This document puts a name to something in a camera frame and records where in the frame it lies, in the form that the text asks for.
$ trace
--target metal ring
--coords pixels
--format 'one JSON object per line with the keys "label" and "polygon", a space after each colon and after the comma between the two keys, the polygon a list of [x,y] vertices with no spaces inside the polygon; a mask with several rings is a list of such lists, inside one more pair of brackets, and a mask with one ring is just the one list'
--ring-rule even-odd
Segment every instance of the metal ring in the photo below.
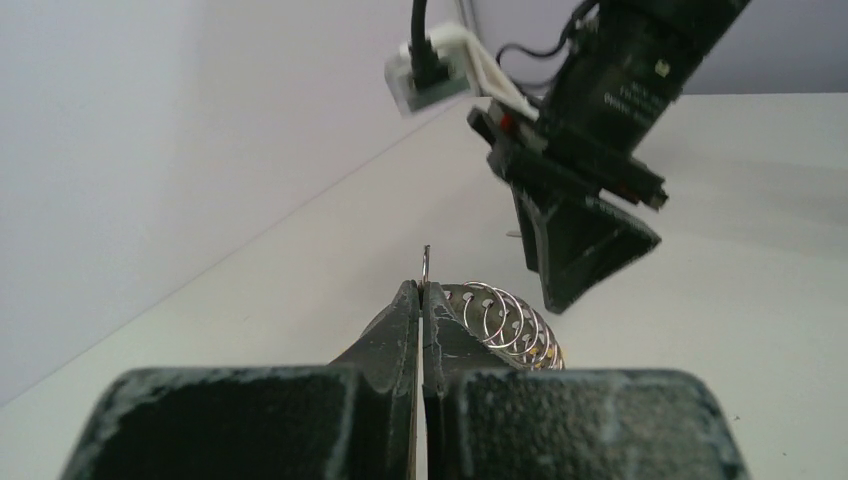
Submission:
{"label": "metal ring", "polygon": [[430,282],[430,245],[424,245],[424,261],[421,267],[421,283],[418,288],[423,290],[424,285]]}
{"label": "metal ring", "polygon": [[[493,353],[529,370],[565,368],[565,352],[553,330],[522,298],[476,281],[442,288],[456,313],[461,313],[463,327]],[[472,303],[478,304],[473,314]],[[498,308],[503,315],[492,319],[489,328],[489,316],[497,315]]]}

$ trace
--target gray wall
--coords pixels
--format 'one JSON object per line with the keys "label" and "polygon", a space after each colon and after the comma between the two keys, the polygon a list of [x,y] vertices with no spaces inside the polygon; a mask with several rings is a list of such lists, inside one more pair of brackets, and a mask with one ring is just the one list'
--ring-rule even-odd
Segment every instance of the gray wall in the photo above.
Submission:
{"label": "gray wall", "polygon": [[410,8],[0,0],[0,406],[432,118]]}
{"label": "gray wall", "polygon": [[[578,0],[464,0],[496,52],[556,44]],[[510,53],[505,70],[540,81],[559,62]],[[848,92],[848,0],[753,0],[687,86],[688,93]]]}

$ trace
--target white table surface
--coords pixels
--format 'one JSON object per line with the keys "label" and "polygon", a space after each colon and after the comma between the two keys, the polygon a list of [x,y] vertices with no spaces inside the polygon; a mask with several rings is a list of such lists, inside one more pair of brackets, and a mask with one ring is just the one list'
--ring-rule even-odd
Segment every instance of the white table surface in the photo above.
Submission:
{"label": "white table surface", "polygon": [[[55,478],[127,369],[328,362],[419,275],[425,243],[433,280],[483,280],[541,308],[470,106],[5,405],[0,478]],[[848,478],[848,94],[686,97],[637,156],[668,179],[667,207],[638,212],[664,241],[545,316],[569,366],[692,372],[756,478]]]}

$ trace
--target black cable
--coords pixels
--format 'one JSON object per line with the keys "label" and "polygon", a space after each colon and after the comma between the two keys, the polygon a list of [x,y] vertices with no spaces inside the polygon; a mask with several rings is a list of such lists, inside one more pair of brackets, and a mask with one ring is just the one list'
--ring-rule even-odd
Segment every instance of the black cable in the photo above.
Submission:
{"label": "black cable", "polygon": [[[577,30],[577,22],[583,20],[587,15],[589,15],[589,12],[591,12],[592,9],[595,8],[599,2],[600,0],[583,0],[583,2],[580,3],[577,8],[574,9],[574,12],[572,12],[571,18],[568,19],[568,22],[566,22],[566,24],[562,28],[562,32],[560,32],[557,44],[550,50],[532,50],[519,43],[510,42],[502,46],[498,50],[498,53],[495,55],[495,61],[497,62],[498,66],[500,66],[501,58],[503,57],[504,53],[508,52],[509,50],[518,50],[519,52],[527,55],[528,57],[536,58],[539,60],[545,60],[555,57],[560,52],[562,52],[562,49],[565,48],[565,45],[568,43],[568,40],[574,35],[574,32]],[[518,80],[515,80],[513,78],[510,78],[510,80],[512,80],[512,83],[514,83],[515,86],[518,87],[518,89],[522,93],[524,93],[523,89],[538,90],[541,88],[546,88],[550,86],[550,84],[554,81],[555,78],[556,75],[552,76],[551,78],[545,81],[537,83],[519,82]]]}
{"label": "black cable", "polygon": [[412,36],[410,49],[420,52],[427,48],[427,34],[425,19],[427,16],[427,0],[413,0],[412,2]]}
{"label": "black cable", "polygon": [[427,0],[413,0],[409,56],[412,63],[412,81],[418,90],[426,90],[450,78],[446,64],[427,38],[425,19]]}

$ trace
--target clip jaw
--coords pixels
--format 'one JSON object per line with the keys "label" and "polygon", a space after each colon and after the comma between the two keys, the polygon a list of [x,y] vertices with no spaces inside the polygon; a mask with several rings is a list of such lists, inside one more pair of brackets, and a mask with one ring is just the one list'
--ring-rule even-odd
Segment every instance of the clip jaw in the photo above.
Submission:
{"label": "clip jaw", "polygon": [[548,310],[562,313],[660,243],[644,222],[599,198],[601,185],[519,142],[505,122],[475,108],[468,123],[491,145],[489,167],[512,189],[527,268],[539,274]]}

